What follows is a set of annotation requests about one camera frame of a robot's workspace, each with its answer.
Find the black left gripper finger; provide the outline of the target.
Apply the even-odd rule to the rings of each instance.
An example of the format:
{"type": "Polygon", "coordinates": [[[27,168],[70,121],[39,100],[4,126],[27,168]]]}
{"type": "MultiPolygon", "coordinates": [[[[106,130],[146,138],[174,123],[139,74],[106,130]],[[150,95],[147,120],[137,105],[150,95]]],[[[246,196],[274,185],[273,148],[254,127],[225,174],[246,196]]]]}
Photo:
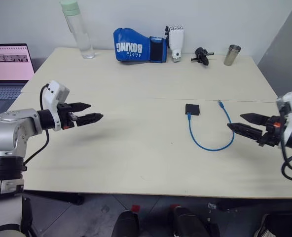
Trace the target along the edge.
{"type": "Polygon", "coordinates": [[[98,122],[103,118],[103,114],[100,113],[91,113],[84,116],[77,117],[76,124],[77,126],[84,126],[92,123],[98,122]]]}
{"type": "Polygon", "coordinates": [[[71,111],[72,112],[81,112],[87,108],[90,108],[90,104],[85,104],[82,102],[77,102],[77,103],[70,103],[71,111]]]}

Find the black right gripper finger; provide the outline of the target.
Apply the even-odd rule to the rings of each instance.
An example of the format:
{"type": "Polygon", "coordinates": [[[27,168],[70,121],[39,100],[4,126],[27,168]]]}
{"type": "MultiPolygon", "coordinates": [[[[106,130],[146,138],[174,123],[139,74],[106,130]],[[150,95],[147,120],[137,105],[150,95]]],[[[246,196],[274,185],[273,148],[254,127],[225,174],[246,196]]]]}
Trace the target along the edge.
{"type": "Polygon", "coordinates": [[[249,123],[256,124],[256,125],[262,125],[265,126],[267,121],[269,120],[268,116],[256,114],[256,113],[246,113],[241,114],[240,117],[248,121],[249,123]]]}
{"type": "Polygon", "coordinates": [[[262,130],[253,128],[243,123],[228,123],[227,126],[235,133],[246,138],[259,141],[262,138],[262,130]]]}

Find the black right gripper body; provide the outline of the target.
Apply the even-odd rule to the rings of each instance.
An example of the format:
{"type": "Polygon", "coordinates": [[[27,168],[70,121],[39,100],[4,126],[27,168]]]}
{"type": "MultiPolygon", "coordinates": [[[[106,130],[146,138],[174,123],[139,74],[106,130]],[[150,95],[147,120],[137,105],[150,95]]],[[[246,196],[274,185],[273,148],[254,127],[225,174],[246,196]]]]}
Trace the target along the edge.
{"type": "Polygon", "coordinates": [[[260,137],[260,146],[269,145],[271,147],[279,145],[281,141],[281,116],[263,116],[260,125],[265,126],[266,132],[260,137]]]}

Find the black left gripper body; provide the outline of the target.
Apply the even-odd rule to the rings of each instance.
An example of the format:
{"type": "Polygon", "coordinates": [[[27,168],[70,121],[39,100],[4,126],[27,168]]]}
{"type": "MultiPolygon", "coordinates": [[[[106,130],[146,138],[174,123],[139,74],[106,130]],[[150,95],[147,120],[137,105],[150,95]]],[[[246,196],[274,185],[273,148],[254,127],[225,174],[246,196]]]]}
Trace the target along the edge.
{"type": "Polygon", "coordinates": [[[74,112],[74,103],[59,103],[57,105],[57,112],[63,130],[74,127],[74,121],[70,117],[70,113],[74,112]]]}

